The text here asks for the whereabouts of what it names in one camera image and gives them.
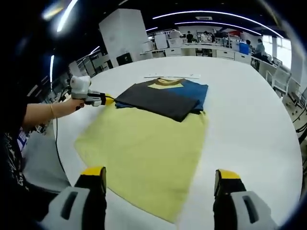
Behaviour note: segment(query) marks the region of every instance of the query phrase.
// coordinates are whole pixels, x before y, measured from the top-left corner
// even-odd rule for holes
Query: desk
[[[244,55],[241,54],[238,51],[235,51],[233,49],[227,48],[227,47],[223,47],[223,46],[218,46],[218,44],[208,44],[208,43],[184,43],[182,46],[180,47],[173,47],[173,48],[165,48],[165,49],[156,49],[156,50],[151,50],[151,51],[147,51],[144,53],[140,53],[141,57],[143,59],[151,59],[153,58],[153,53],[161,53],[161,52],[165,52],[167,57],[170,56],[196,56],[196,49],[208,49],[208,50],[212,50],[212,57],[213,58],[224,58],[224,59],[230,59],[230,60],[235,60],[235,61],[240,61],[243,63],[247,63],[247,64],[252,64],[251,63],[251,59],[253,61],[257,61],[259,62],[259,65],[257,66],[257,71],[260,73],[261,76],[263,76],[265,78],[265,74],[266,71],[268,70],[271,74],[274,74],[274,72],[277,69],[276,65],[273,64],[269,64],[263,60],[260,60],[256,57],[253,57],[251,55]]]
[[[238,173],[245,187],[271,208],[277,224],[298,204],[302,158],[295,128],[282,101],[252,66],[211,57],[163,57],[133,62],[92,78],[92,90],[117,97],[149,74],[200,74],[208,84],[204,109],[209,118],[204,146],[177,226],[180,230],[213,230],[215,170]],[[59,156],[68,180],[75,184],[86,168],[73,145],[95,120],[101,107],[85,108],[59,119]],[[106,229],[176,230],[176,226],[107,192]]]

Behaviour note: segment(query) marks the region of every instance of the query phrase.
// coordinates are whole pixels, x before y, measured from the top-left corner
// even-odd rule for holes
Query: white cabinet
[[[173,38],[173,39],[168,39],[167,41],[170,48],[181,47],[183,43],[182,38]]]
[[[235,60],[235,53],[232,51],[216,50],[216,57]]]
[[[241,53],[235,53],[235,61],[243,62],[250,65],[251,55],[245,55]]]
[[[181,48],[166,49],[166,50],[165,50],[165,55],[166,55],[167,57],[182,56],[182,54],[181,54]]]

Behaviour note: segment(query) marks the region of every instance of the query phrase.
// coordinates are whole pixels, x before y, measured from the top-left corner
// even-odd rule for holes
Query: bracelet
[[[53,117],[53,119],[55,119],[56,116],[54,115],[54,111],[53,111],[53,108],[52,108],[52,104],[50,104],[50,108],[51,108],[51,112],[52,112],[52,117]]]

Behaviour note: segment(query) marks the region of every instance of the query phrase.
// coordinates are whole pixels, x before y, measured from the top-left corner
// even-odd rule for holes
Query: yellow t-shirt
[[[177,122],[112,104],[80,135],[75,147],[88,167],[106,166],[112,191],[175,222],[199,161],[206,126],[205,113]]]

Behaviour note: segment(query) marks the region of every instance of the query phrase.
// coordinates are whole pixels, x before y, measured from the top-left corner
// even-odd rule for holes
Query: folded shirt
[[[198,103],[197,99],[151,88],[144,84],[134,84],[115,101],[163,115],[179,122],[183,121]]]
[[[201,85],[186,79],[166,80],[162,78],[146,81],[137,85],[144,85],[150,88],[159,89],[162,91],[173,92],[181,96],[197,100],[197,104],[192,109],[192,112],[203,110],[203,104],[207,95],[208,85]],[[129,104],[116,103],[117,108],[133,107]]]

